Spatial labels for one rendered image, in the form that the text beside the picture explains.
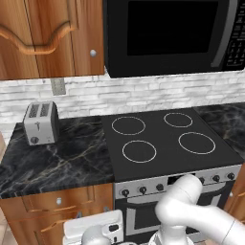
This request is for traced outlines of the steel oven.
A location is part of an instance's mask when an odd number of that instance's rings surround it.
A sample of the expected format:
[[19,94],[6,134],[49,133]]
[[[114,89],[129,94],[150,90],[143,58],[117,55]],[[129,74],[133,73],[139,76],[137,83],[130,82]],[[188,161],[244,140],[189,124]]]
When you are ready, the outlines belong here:
[[[233,188],[241,165],[198,170],[192,173],[203,185],[197,201],[199,206],[213,205],[223,209]],[[122,211],[123,233],[126,242],[146,245],[159,229],[155,206],[162,195],[181,175],[159,176],[116,183],[115,209]]]

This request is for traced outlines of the wooden cupboard door with knob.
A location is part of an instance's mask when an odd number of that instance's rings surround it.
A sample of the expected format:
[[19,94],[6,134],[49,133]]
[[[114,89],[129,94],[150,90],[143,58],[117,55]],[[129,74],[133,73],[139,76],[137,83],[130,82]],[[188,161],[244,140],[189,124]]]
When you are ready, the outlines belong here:
[[[43,78],[104,73],[102,0],[24,0]],[[96,50],[95,57],[90,51]]]

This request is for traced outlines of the silver toaster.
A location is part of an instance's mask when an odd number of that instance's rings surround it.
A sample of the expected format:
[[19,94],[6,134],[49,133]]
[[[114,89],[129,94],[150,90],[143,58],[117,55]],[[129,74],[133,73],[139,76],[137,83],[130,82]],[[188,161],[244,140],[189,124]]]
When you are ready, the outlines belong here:
[[53,144],[58,139],[59,124],[53,101],[32,102],[23,119],[29,145]]

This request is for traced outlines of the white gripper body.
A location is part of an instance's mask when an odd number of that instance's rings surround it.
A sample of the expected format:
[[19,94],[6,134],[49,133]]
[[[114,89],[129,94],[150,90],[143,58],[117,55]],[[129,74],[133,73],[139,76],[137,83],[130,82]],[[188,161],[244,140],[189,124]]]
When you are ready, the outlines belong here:
[[114,245],[123,242],[123,213],[102,212],[66,221],[62,245]]

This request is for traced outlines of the wooden base cupboard door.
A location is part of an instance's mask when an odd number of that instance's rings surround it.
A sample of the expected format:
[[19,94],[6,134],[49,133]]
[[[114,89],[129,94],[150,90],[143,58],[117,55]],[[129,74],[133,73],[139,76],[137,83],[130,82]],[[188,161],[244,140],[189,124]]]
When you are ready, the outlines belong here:
[[[31,225],[33,228],[33,241],[31,245],[62,245],[62,238],[64,236],[63,225],[66,221],[76,219],[78,212],[68,212],[66,214],[34,219]],[[82,217],[89,215],[89,212],[81,213]]]

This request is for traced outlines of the black glass hob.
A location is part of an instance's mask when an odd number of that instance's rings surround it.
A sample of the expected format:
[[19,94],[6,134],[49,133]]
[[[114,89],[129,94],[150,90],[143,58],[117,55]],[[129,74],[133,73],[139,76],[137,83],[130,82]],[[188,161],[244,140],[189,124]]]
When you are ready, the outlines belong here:
[[240,165],[192,108],[103,116],[116,182]]

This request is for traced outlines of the black microwave oven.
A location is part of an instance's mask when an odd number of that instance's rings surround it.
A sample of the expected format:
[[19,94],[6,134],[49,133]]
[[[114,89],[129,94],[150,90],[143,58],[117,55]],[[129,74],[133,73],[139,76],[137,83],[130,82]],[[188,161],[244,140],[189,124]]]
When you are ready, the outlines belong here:
[[245,69],[245,0],[218,67],[211,67],[229,0],[103,0],[104,62],[112,78]]

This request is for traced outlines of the grey wall socket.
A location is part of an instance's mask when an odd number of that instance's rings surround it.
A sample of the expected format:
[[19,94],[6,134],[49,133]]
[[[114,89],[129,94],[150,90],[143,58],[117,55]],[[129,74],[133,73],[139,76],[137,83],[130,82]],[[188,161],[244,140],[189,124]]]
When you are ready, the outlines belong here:
[[51,86],[54,96],[61,96],[66,94],[64,78],[52,78]]

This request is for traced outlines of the wooden base cabinet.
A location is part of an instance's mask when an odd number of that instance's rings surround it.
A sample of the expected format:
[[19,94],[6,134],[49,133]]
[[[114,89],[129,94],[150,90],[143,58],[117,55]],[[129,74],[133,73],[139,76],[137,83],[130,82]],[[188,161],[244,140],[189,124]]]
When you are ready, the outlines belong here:
[[237,175],[224,210],[245,225],[245,163]]

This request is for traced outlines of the black oven door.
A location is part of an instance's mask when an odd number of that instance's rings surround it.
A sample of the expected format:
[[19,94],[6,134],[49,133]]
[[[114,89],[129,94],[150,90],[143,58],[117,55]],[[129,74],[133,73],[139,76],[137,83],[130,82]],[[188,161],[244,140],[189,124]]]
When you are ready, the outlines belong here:
[[[136,243],[143,243],[145,240],[149,239],[152,233],[155,232],[160,225],[160,221],[155,214],[155,206],[157,203],[148,203],[143,207],[130,208],[127,200],[132,197],[146,196],[161,192],[164,194],[174,183],[175,181],[165,182],[157,179],[143,180],[127,183],[126,186],[116,191],[117,197],[115,206],[122,211],[125,238],[132,239]],[[163,184],[163,191],[156,190],[158,184]],[[145,194],[139,192],[140,187],[146,187]],[[129,195],[127,197],[122,195],[123,189],[129,190]]]

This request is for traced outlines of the wooden drawer front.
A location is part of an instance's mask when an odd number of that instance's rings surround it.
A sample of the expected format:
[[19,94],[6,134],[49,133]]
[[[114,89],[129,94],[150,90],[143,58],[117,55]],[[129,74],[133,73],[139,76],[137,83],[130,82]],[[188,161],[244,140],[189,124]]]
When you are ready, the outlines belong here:
[[[62,199],[60,205],[56,203],[58,197]],[[109,183],[26,195],[21,198],[21,204],[22,209],[18,211],[20,219],[85,210],[98,213],[103,211],[103,207],[113,206],[113,185]]]

